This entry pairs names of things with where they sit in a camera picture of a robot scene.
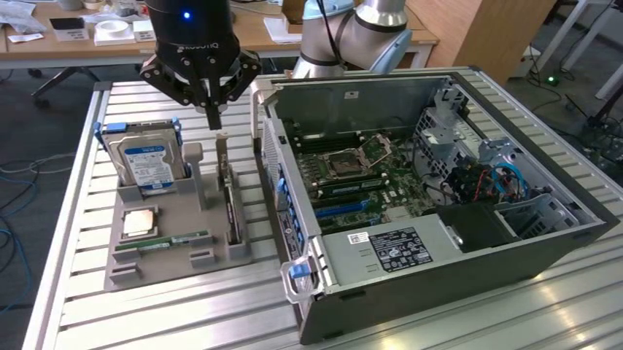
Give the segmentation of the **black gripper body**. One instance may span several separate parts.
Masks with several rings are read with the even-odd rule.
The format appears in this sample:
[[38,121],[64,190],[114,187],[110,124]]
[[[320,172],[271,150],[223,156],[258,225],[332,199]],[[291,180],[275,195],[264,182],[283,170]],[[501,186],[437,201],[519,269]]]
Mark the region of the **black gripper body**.
[[182,56],[196,64],[200,78],[212,83],[212,51],[240,49],[232,30],[228,1],[147,1],[156,34],[156,54],[178,69]]

